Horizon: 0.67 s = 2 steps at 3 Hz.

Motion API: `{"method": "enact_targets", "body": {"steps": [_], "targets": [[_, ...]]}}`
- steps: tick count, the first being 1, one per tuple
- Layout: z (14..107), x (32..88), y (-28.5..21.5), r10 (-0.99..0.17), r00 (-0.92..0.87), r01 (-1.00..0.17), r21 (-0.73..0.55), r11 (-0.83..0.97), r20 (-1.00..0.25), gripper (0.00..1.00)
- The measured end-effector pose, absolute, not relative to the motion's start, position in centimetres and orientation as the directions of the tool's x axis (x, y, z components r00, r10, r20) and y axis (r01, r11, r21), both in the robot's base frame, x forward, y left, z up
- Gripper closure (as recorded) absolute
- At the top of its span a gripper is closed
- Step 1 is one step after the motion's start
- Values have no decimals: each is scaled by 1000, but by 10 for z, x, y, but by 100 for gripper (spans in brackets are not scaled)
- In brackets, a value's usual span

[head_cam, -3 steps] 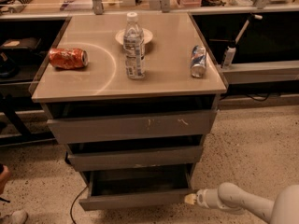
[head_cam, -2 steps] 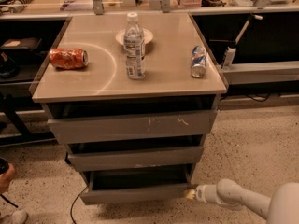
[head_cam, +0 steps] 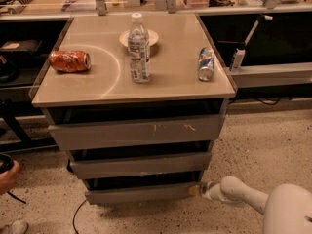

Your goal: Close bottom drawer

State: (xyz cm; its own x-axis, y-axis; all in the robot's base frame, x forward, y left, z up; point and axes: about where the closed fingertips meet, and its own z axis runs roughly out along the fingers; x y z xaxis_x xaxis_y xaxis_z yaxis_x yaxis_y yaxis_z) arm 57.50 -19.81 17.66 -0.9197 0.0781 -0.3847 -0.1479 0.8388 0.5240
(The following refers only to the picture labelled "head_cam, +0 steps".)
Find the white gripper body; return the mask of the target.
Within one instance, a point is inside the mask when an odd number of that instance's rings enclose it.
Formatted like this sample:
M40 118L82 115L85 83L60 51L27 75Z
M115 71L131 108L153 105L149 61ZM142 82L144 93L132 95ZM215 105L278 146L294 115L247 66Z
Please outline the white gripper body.
M199 187L199 195L202 198L206 198L212 200L213 196L213 188L215 186L215 182L208 181L208 182L201 182Z

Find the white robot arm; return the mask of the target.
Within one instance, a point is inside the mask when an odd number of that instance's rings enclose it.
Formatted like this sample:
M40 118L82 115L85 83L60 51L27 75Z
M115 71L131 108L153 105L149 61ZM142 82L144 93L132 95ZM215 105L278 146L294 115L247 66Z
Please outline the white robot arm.
M190 186L188 193L232 206L248 204L263 215L262 234L312 234L312 193L301 186L286 183L266 194L226 176Z

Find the person's hand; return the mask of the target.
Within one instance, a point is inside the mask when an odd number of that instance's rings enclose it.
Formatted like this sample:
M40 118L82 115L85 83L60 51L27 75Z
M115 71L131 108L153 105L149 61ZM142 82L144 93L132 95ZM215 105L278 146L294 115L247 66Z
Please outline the person's hand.
M18 161L13 161L13 166L6 172L0 174L0 195L13 189L21 173L21 165Z

